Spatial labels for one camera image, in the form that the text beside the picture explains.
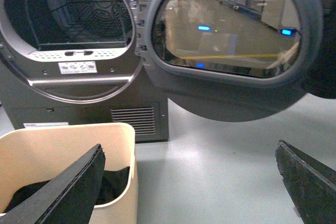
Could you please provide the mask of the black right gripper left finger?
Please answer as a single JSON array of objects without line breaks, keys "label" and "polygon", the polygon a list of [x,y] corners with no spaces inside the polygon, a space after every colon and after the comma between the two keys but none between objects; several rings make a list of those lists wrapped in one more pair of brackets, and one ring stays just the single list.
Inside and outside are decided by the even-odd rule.
[{"label": "black right gripper left finger", "polygon": [[1,217],[1,223],[89,223],[101,187],[106,157],[95,145],[31,197]]}]

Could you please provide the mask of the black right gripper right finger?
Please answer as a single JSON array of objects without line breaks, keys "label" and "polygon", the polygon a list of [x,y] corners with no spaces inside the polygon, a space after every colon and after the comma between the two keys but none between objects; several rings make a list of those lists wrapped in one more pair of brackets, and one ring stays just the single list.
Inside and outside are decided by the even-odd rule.
[{"label": "black right gripper right finger", "polygon": [[284,186],[304,223],[335,223],[335,170],[286,141],[275,152]]}]

